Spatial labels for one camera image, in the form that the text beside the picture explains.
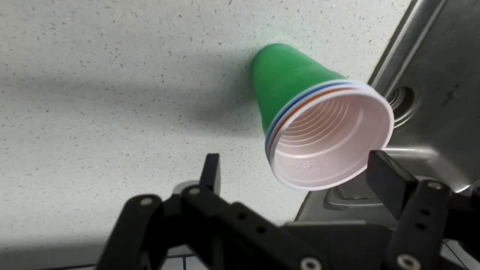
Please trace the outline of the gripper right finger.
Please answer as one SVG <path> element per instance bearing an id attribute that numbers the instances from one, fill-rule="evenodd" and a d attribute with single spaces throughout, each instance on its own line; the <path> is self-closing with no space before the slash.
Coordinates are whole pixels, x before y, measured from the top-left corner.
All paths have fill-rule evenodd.
<path id="1" fill-rule="evenodd" d="M 444 239 L 480 263 L 480 187 L 455 193 L 436 180 L 418 180 L 382 150 L 369 152 L 366 182 L 398 221 L 382 270 L 461 270 L 440 255 Z"/>

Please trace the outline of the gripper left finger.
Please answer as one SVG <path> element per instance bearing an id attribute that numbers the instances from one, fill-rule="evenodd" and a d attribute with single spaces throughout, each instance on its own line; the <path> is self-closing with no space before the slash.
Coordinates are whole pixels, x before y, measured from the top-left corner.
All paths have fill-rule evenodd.
<path id="1" fill-rule="evenodd" d="M 166 201 L 127 200 L 96 270 L 161 270 L 168 250 L 187 245 L 209 270 L 327 270 L 312 246 L 239 202 L 216 194 L 220 155 L 206 155 L 198 183 Z"/>

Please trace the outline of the stack of plastic cups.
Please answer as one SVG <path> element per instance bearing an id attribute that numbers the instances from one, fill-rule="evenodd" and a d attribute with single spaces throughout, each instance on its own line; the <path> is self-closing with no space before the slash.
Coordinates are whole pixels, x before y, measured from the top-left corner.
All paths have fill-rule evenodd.
<path id="1" fill-rule="evenodd" d="M 290 188 L 319 191 L 346 183 L 365 171 L 370 151 L 391 140 L 394 113 L 385 97 L 293 46 L 261 49 L 251 79 L 269 166 Z"/>

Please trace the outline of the stainless steel sink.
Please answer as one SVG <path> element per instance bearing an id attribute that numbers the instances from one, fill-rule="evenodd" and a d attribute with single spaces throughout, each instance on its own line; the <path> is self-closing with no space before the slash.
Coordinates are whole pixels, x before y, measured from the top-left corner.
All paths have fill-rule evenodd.
<path id="1" fill-rule="evenodd" d="M 389 156 L 461 195 L 480 186 L 480 0 L 412 0 L 368 83 L 394 111 Z"/>

